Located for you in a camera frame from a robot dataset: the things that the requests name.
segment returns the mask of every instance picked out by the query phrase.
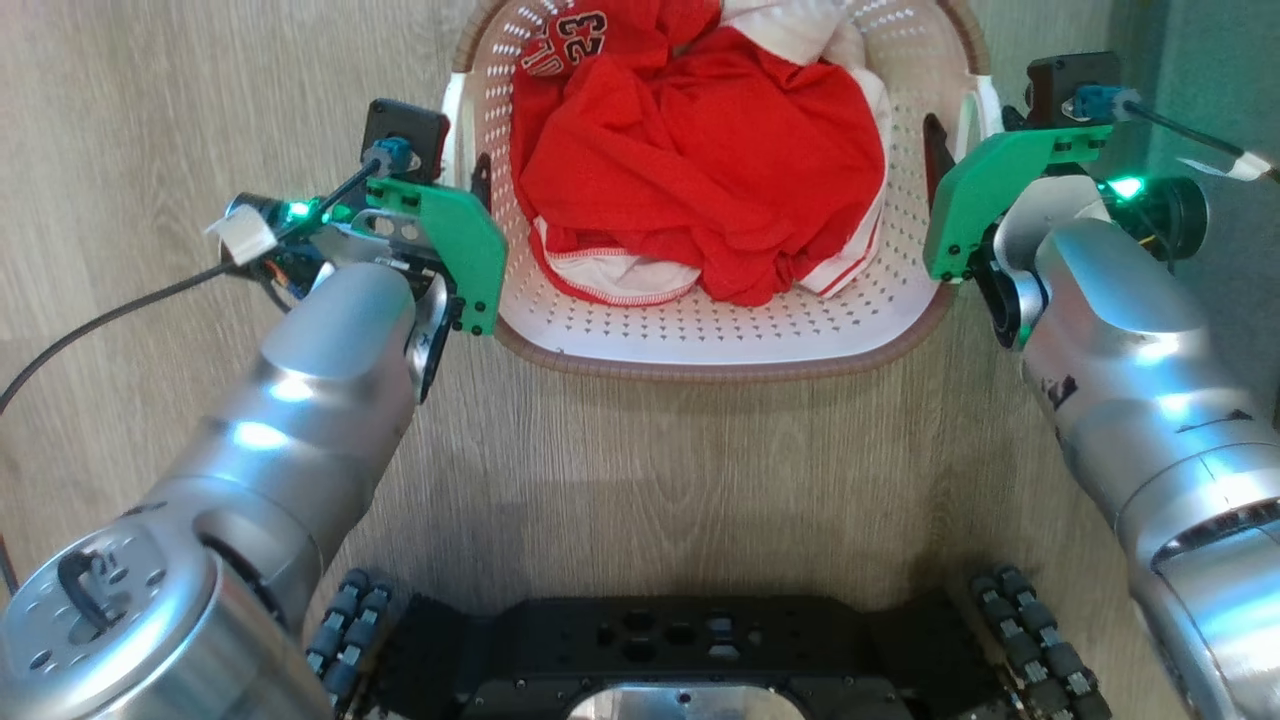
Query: red clothing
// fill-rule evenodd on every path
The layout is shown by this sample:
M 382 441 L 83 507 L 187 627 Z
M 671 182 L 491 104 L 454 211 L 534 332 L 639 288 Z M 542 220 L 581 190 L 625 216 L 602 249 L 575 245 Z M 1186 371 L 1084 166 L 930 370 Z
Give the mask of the red clothing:
M 791 64 L 731 28 L 675 56 L 718 6 L 580 1 L 526 47 L 512 170 L 526 215 L 545 220 L 545 250 L 531 237 L 544 270 L 548 252 L 628 254 L 700 268 L 716 300 L 764 305 L 873 209 L 884 154 L 847 72 Z

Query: green 3d-printed part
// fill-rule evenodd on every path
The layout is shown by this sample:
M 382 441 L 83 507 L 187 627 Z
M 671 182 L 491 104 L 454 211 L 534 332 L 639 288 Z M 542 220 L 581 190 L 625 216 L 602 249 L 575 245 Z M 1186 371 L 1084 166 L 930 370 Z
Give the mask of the green 3d-printed part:
M 507 272 L 507 238 L 470 192 L 396 179 L 369 181 L 369 204 L 413 215 L 466 300 L 466 332 L 493 334 Z
M 1023 191 L 1050 165 L 1097 160 L 1112 129 L 1029 129 L 984 140 L 938 183 L 924 242 L 929 277 L 961 281 L 987 228 L 1014 206 Z

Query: white fabric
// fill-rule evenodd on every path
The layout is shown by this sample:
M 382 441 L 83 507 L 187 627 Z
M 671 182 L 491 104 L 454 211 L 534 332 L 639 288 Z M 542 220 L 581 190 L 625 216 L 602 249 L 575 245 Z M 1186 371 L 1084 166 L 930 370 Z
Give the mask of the white fabric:
M 870 265 L 879 249 L 879 220 L 888 182 L 893 124 L 884 83 L 867 69 L 867 46 L 845 0 L 723 0 L 722 27 L 732 27 L 764 50 L 797 65 L 819 59 L 845 68 L 858 81 L 876 117 L 884 149 L 884 177 L 870 210 L 836 256 L 818 265 L 800 284 L 832 297 Z M 678 263 L 626 255 L 621 250 L 556 255 L 547 252 L 547 222 L 534 223 L 550 269 L 576 290 L 618 306 L 658 305 L 692 290 L 701 272 Z
M 622 249 L 557 254 L 547 250 L 547 220 L 534 220 L 543 240 L 543 259 L 575 290 L 620 307 L 657 305 L 684 296 L 698 284 L 701 270 L 627 255 Z

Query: connector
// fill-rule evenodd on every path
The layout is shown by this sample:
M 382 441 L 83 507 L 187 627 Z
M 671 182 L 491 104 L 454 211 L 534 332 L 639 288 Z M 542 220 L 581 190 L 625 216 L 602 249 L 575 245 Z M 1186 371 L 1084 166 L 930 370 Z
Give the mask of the connector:
M 1116 99 L 1121 94 L 1132 94 L 1125 100 L 1133 100 L 1133 96 L 1137 95 L 1125 87 L 1083 85 L 1075 91 L 1070 115 L 1080 122 L 1115 122 L 1117 119 Z
M 384 137 L 365 150 L 365 155 L 360 160 L 365 164 L 378 160 L 379 165 L 374 177 L 389 178 L 407 173 L 412 168 L 413 149 L 403 137 Z

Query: black metal plate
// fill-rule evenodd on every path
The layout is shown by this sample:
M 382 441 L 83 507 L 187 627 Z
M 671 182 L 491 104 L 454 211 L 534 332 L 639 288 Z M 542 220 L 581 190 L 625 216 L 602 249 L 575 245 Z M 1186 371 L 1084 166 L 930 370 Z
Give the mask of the black metal plate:
M 1006 693 L 946 594 L 859 614 L 827 598 L 526 602 L 468 618 L 416 596 L 392 634 L 374 700 L 410 720 L 562 719 L 636 682 L 776 688 L 809 717 L 850 714 L 874 679 L 931 720 L 1005 717 Z

